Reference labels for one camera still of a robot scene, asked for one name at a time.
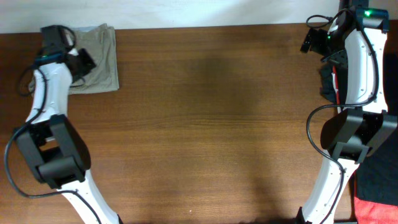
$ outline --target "folded cloth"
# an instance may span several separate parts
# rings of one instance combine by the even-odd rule
[[[116,38],[113,27],[102,24],[99,27],[72,29],[76,35],[76,49],[86,49],[96,67],[71,85],[69,94],[102,93],[119,89],[116,65]],[[34,79],[29,84],[34,90]]]

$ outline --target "white backdrop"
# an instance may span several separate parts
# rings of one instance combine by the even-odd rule
[[[398,0],[370,2],[398,19]],[[338,4],[339,0],[0,0],[0,33],[104,22],[116,29],[296,23],[313,14],[334,16]]]

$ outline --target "black cloth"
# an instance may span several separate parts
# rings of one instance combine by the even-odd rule
[[[388,113],[398,115],[398,57],[384,56],[384,93]],[[357,197],[398,206],[398,130],[356,171]]]

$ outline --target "wood grain surface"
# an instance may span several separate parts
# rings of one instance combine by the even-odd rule
[[[296,216],[322,161],[305,121],[328,103],[319,94],[321,56],[299,51],[307,31],[303,24],[116,31],[120,90],[70,96],[68,117],[90,149],[98,188],[125,223]],[[1,147],[30,111],[32,98],[14,86],[40,43],[40,34],[0,35]],[[334,113],[314,117],[317,142]],[[10,164],[26,192],[50,190],[15,146]],[[2,162],[0,169],[0,223],[82,222],[62,196],[18,196]],[[336,219],[352,217],[346,190]]]

